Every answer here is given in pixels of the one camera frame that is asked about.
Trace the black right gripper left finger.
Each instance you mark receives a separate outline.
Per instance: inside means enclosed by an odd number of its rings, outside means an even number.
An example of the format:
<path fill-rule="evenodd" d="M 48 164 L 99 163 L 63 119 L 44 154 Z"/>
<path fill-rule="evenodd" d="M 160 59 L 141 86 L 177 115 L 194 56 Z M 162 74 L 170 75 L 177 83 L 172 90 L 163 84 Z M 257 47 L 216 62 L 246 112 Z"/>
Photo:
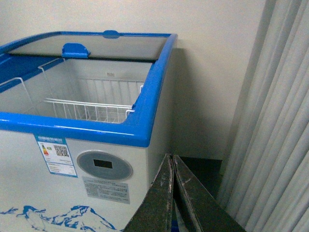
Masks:
<path fill-rule="evenodd" d="M 166 154 L 142 204 L 125 232 L 170 232 L 173 211 L 174 167 Z"/>

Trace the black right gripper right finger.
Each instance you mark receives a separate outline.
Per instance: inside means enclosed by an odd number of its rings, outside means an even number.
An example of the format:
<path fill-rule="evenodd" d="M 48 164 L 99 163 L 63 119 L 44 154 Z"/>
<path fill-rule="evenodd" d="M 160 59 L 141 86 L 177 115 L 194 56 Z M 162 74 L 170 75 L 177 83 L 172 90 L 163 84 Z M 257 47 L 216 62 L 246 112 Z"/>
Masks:
<path fill-rule="evenodd" d="M 181 232 L 245 231 L 202 185 L 184 161 L 172 157 L 174 165 L 174 199 Z"/>

